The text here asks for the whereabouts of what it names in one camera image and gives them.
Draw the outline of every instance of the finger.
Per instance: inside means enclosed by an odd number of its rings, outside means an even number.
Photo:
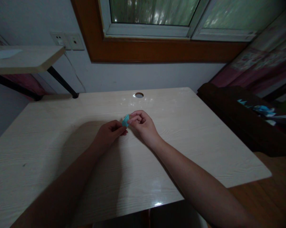
[[[128,131],[125,130],[125,131],[121,134],[121,136],[125,136],[127,133],[128,133]]]
[[[109,126],[109,127],[112,127],[112,128],[114,128],[114,127],[116,127],[116,128],[122,127],[122,123],[117,121],[117,120],[112,120],[112,121],[106,123],[106,125]]]
[[[113,132],[115,138],[119,137],[126,130],[126,127],[120,127]]]
[[[127,121],[127,123],[129,124],[129,123],[131,123],[132,121],[136,121],[136,120],[138,120],[139,122],[141,122],[141,120],[142,120],[141,116],[132,117],[132,118],[130,118],[130,119]]]
[[[130,126],[132,126],[133,128],[135,128],[136,130],[140,130],[141,129],[141,127],[142,127],[142,124],[140,124],[139,122],[137,122],[136,120],[135,121],[129,121],[128,122],[128,124],[130,125]]]
[[[143,110],[138,110],[138,111],[134,111],[132,114],[130,114],[131,116],[141,116],[141,118],[150,118],[150,116],[144,112]]]

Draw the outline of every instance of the white paper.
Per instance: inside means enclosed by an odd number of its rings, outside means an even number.
[[[10,58],[17,53],[23,51],[22,49],[11,49],[11,50],[1,50],[0,51],[0,59],[7,59]]]

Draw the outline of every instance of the window pane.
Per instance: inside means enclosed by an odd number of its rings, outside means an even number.
[[[112,23],[189,26],[199,0],[110,0]]]
[[[263,30],[286,8],[286,0],[217,0],[204,28]]]

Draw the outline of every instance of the pink curtain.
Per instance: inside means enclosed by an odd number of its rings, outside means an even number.
[[[286,78],[286,10],[211,81],[258,93]]]
[[[40,83],[31,74],[9,74],[9,75],[2,75],[2,76],[38,95],[48,94],[44,90],[44,88],[40,85]]]

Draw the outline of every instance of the left hand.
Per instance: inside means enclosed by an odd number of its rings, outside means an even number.
[[[126,130],[126,127],[122,126],[122,123],[117,120],[110,121],[100,127],[91,147],[99,150],[99,152],[103,154],[110,148],[116,138],[125,136],[127,133],[128,131]]]

